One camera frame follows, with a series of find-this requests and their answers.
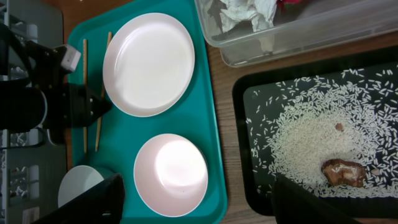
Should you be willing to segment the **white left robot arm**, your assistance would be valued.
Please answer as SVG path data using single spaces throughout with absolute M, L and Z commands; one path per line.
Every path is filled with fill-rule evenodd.
M 81 53 L 65 44 L 50 49 L 33 41 L 21 43 L 1 25 L 1 75 L 8 72 L 13 50 L 27 76 L 1 82 L 1 129 L 15 133 L 35 128 L 82 128 L 106 114 L 112 104 L 84 84 L 66 83 Z

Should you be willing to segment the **white napkin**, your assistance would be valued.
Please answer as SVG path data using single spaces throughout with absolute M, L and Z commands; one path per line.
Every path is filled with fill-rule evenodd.
M 252 31 L 259 32 L 274 26 L 276 10 L 276 0 L 220 0 L 212 2 L 208 14 L 222 32 L 229 32 L 242 22 L 250 22 Z

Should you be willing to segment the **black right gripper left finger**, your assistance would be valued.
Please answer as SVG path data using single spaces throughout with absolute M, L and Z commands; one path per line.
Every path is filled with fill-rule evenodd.
M 124 180 L 114 174 L 34 224 L 120 224 L 125 198 Z

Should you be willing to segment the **small white bowl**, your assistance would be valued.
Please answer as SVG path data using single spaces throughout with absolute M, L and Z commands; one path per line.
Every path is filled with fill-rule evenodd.
M 63 177 L 58 190 L 58 207 L 85 193 L 115 172 L 105 167 L 80 165 L 70 169 Z

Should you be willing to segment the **white round plate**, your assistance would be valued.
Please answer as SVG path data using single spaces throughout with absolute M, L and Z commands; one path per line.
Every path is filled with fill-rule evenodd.
M 187 90 L 195 68 L 193 40 L 184 25 L 163 13 L 125 23 L 103 62 L 103 83 L 112 103 L 135 117 L 171 108 Z

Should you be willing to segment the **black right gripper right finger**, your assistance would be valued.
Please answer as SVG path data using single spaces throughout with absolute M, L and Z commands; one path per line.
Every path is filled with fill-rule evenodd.
M 312 195 L 284 175 L 278 175 L 275 178 L 271 202 L 278 224 L 358 223 L 355 219 Z

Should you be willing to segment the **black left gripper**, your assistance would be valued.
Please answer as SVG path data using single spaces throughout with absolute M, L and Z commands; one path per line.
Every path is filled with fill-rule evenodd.
M 113 104 L 92 89 L 75 83 L 41 89 L 45 100 L 44 128 L 82 128 L 105 115 Z

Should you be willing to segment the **white bowl with rice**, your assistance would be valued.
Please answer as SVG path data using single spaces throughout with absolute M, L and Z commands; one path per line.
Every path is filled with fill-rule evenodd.
M 208 188 L 208 166 L 199 148 L 177 134 L 160 134 L 139 150 L 134 184 L 155 213 L 182 217 L 194 211 Z

